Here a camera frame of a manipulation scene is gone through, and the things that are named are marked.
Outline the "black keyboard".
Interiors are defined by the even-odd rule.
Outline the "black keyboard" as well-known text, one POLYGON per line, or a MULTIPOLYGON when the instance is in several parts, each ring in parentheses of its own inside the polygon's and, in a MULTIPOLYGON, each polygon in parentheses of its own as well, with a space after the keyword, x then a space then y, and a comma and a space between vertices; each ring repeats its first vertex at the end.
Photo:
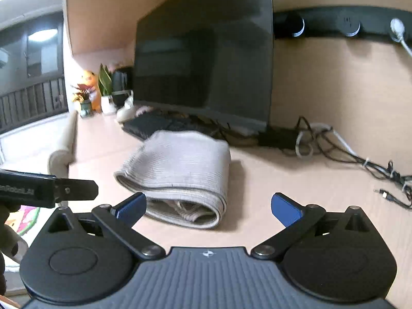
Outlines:
POLYGON ((219 128, 215 124, 205 123, 195 116, 182 116, 161 110, 142 113, 124 123, 122 130, 139 140, 146 140, 157 131, 195 131, 212 138, 219 134, 219 128))

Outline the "black power adapter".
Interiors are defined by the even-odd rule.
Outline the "black power adapter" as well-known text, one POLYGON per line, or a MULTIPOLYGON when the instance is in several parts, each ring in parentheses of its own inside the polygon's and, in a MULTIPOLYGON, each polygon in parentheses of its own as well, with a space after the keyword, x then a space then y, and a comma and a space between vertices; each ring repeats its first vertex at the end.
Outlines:
POLYGON ((294 150, 298 135, 299 132, 295 129, 268 126, 264 132, 258 134, 257 140, 261 147, 294 150))

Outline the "striped grey white garment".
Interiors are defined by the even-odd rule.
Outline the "striped grey white garment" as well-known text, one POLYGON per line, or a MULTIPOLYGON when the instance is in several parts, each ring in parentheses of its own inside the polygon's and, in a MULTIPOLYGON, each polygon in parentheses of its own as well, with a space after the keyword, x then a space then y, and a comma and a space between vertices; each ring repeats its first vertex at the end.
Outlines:
POLYGON ((117 182, 147 198, 147 216, 212 229, 227 210, 230 148, 195 131, 158 131, 115 172, 117 182))

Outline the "beige rolled mat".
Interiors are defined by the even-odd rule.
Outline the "beige rolled mat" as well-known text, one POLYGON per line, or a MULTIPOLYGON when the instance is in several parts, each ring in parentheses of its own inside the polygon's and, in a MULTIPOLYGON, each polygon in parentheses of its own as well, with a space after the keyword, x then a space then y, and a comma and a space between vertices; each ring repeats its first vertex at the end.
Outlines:
POLYGON ((48 173, 58 178, 67 179, 69 166, 75 162, 75 145, 77 141, 78 111, 68 114, 64 121, 57 147, 50 154, 47 163, 48 173))

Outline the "orange plush toy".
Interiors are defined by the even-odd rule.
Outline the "orange plush toy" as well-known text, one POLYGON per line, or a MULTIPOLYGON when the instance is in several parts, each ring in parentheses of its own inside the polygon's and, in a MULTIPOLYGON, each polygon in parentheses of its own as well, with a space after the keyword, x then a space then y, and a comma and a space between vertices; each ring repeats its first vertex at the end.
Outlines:
POLYGON ((94 112, 101 112, 101 93, 98 87, 98 77, 96 73, 83 70, 78 82, 78 89, 88 94, 91 102, 91 108, 94 112))

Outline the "black desk power strip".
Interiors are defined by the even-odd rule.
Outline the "black desk power strip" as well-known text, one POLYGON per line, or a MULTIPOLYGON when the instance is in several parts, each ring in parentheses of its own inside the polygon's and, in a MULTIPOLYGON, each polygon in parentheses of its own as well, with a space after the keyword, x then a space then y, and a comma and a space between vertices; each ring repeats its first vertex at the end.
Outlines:
POLYGON ((274 38, 343 37, 396 42, 390 28, 395 18, 403 22, 404 39, 410 45, 411 13, 375 6, 321 6, 275 12, 274 38))

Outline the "small red-leaf potted plant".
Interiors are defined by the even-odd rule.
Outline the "small red-leaf potted plant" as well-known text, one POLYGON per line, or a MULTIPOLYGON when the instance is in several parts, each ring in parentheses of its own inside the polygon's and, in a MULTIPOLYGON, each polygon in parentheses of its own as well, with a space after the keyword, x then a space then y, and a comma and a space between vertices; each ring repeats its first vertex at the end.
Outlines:
POLYGON ((95 86, 89 86, 86 84, 78 84, 74 87, 74 99, 73 102, 80 104, 80 116, 86 118, 93 115, 93 107, 90 96, 95 91, 95 86))

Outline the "potted green plant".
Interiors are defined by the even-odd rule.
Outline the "potted green plant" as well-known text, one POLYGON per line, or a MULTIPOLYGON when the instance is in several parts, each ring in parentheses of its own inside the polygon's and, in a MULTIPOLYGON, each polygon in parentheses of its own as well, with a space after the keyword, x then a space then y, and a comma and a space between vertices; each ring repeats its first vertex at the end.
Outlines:
POLYGON ((108 66, 101 64, 98 71, 98 88, 101 94, 101 111, 105 115, 115 114, 113 102, 113 81, 108 66))

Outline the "left black monitor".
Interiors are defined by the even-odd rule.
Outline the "left black monitor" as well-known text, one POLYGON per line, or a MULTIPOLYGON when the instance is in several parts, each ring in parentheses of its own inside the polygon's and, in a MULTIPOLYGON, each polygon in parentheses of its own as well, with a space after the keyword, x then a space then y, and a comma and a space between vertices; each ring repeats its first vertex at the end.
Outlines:
POLYGON ((166 0, 137 23, 133 99, 264 131, 272 0, 166 0))

